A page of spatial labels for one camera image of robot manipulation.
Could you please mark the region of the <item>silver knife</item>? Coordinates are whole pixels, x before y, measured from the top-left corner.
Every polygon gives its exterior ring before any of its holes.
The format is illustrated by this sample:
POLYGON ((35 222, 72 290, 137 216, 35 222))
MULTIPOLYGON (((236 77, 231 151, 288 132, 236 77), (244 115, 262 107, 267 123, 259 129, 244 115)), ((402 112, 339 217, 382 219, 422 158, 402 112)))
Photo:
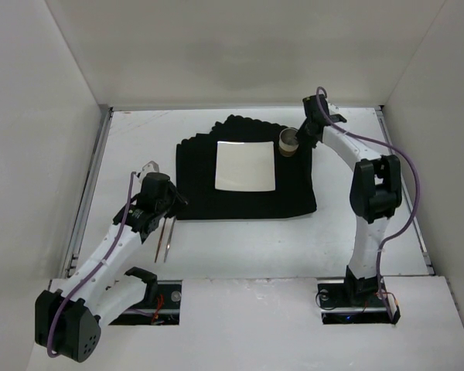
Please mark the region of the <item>silver knife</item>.
POLYGON ((168 235, 166 245, 165 245, 165 254, 164 254, 164 259, 163 259, 164 263, 166 263, 166 261, 168 259, 169 249, 170 249, 171 244, 172 244, 172 235, 173 235, 173 232, 174 232, 174 229, 175 229, 175 224, 176 224, 176 218, 173 218, 171 226, 170 226, 170 230, 169 230, 169 235, 168 235))

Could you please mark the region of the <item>metal cup with cork base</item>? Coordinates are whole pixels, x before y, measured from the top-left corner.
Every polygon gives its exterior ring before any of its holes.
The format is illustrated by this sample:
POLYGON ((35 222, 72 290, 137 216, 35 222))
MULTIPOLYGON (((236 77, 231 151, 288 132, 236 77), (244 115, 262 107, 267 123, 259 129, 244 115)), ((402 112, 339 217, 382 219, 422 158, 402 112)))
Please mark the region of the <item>metal cup with cork base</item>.
POLYGON ((298 130, 295 128, 283 129, 278 137, 278 150, 279 153, 286 157, 292 157, 299 147, 299 141, 297 139, 298 130))

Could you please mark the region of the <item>white square plate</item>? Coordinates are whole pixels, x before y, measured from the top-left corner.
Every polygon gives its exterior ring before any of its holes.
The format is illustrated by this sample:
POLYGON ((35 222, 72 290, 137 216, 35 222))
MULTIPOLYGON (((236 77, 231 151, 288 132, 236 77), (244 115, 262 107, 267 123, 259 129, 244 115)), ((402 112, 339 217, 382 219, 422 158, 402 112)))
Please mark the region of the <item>white square plate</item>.
POLYGON ((226 192, 273 192, 274 143, 217 142, 214 188, 226 192))

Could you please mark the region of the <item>black cloth placemat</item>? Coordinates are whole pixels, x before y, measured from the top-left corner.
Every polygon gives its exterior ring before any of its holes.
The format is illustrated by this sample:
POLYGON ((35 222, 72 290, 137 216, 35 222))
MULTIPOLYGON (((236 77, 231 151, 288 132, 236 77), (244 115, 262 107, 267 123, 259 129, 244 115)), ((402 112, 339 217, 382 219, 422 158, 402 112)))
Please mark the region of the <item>black cloth placemat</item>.
POLYGON ((312 148, 280 152, 285 126, 231 115, 176 146, 176 186, 189 204, 178 220, 275 220, 317 210, 312 148))

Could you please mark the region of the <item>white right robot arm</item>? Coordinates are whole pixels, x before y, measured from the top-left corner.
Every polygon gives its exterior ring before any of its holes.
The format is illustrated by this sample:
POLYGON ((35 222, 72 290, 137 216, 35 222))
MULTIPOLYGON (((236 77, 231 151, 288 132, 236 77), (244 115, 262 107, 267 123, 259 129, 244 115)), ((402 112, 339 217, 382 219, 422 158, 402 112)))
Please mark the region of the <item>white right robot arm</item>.
POLYGON ((363 305, 381 284, 381 244, 390 218, 402 202, 401 163, 396 155, 384 155, 367 145, 379 141, 351 134, 334 123, 324 95, 305 97, 302 103, 305 121, 297 134, 299 143, 313 148, 324 144, 353 171, 349 201, 356 216, 356 235, 342 300, 337 304, 363 305))

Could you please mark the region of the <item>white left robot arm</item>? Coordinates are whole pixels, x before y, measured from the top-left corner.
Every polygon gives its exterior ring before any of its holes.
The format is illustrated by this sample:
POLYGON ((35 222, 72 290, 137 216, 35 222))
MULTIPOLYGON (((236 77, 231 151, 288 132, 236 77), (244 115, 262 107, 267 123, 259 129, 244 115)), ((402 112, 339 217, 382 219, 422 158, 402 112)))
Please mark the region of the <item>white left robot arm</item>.
POLYGON ((35 303, 35 342, 50 358, 84 362, 96 349, 102 328, 134 305, 160 303, 156 274, 138 267, 125 271, 161 220, 187 205, 170 177, 150 172, 139 193, 130 192, 104 239, 75 273, 35 303))

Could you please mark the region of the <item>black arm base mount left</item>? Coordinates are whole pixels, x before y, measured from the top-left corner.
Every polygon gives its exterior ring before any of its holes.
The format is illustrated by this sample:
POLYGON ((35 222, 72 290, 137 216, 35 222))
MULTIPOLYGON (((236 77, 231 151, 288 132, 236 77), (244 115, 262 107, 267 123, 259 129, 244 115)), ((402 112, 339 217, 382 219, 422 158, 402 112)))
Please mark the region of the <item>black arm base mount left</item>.
POLYGON ((167 326, 178 325, 182 302, 182 281, 159 281, 151 303, 142 301, 126 309, 111 325, 167 326))

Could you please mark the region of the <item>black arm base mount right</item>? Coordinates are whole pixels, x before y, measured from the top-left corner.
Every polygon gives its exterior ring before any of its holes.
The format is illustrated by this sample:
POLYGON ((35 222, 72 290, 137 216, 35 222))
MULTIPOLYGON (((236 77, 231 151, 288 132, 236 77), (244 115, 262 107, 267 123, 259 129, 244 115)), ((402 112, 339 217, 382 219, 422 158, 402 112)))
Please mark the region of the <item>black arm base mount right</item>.
POLYGON ((385 290, 370 289, 351 298, 343 280, 321 280, 317 284, 316 304, 324 325, 396 325, 401 310, 395 295, 385 290))

